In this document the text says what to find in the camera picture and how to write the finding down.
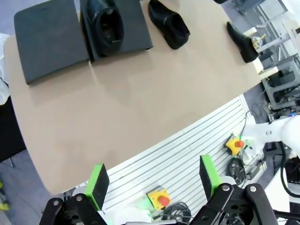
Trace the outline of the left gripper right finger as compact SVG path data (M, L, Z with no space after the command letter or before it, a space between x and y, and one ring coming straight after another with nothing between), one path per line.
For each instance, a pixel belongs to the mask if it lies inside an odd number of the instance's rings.
M238 216L245 225L278 224L260 184L240 188L222 182L209 155L200 156L199 175L208 201L194 216L191 225L218 225L226 214Z

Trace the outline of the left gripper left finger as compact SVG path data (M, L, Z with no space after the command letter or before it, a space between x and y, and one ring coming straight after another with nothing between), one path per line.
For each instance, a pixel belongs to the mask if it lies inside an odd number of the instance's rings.
M109 186L109 177L104 164L94 166L84 193L67 200L50 199L41 217L43 225L105 225L99 214Z

